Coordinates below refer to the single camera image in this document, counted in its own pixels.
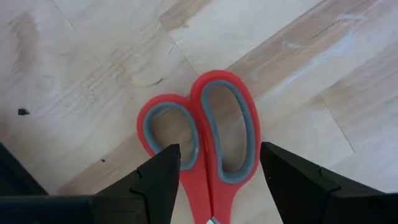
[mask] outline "black debris speck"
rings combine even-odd
[[[25,108],[19,108],[18,109],[18,115],[20,116],[25,116],[25,115],[29,115],[29,111],[27,111]]]

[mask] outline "scissors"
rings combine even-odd
[[[216,86],[224,86],[232,92],[245,122],[246,158],[236,172],[226,172],[222,167],[220,137],[208,102],[208,93]],[[139,139],[150,156],[163,150],[154,138],[151,121],[166,108],[180,110],[188,118],[192,132],[193,150],[188,161],[180,166],[180,181],[195,223],[230,223],[234,196],[254,175],[259,160],[260,125],[249,90],[235,74],[213,70],[193,83],[190,100],[175,94],[152,98],[137,119]]]

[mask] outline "wooden floor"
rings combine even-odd
[[[50,193],[95,193],[149,158],[136,134],[148,99],[188,96],[197,76],[227,69],[248,86],[264,141],[396,192],[397,21],[394,0],[5,0],[0,141]],[[210,101],[234,170],[241,112],[223,88]],[[185,118],[165,111],[154,126],[184,159]],[[281,223],[261,168],[232,222]],[[181,187],[173,223],[193,223]]]

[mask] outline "red scissors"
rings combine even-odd
[[[234,94],[246,126],[246,158],[236,172],[225,172],[222,168],[220,138],[208,102],[208,92],[215,86],[225,86]],[[230,223],[234,196],[254,175],[259,160],[260,125],[249,90],[235,74],[213,70],[194,82],[190,100],[174,94],[149,100],[139,113],[137,133],[151,156],[163,150],[153,136],[151,120],[166,108],[179,109],[190,123],[193,151],[188,161],[181,164],[180,180],[195,223]]]

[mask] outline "scissor handle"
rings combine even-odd
[[[205,152],[201,124],[192,102],[175,94],[159,95],[149,100],[137,118],[139,139],[150,156],[163,150],[163,147],[155,140],[151,121],[156,114],[166,108],[176,108],[188,119],[192,132],[193,149],[188,161],[181,164],[180,180],[189,198],[195,223],[206,223],[211,217],[211,204],[206,176]]]
[[[225,86],[233,93],[245,122],[246,158],[236,172],[225,172],[222,167],[220,137],[207,99],[208,92],[216,86]],[[200,76],[193,84],[190,96],[206,141],[213,218],[220,223],[229,223],[236,192],[254,175],[258,166],[261,134],[256,106],[241,79],[224,70],[213,70]]]

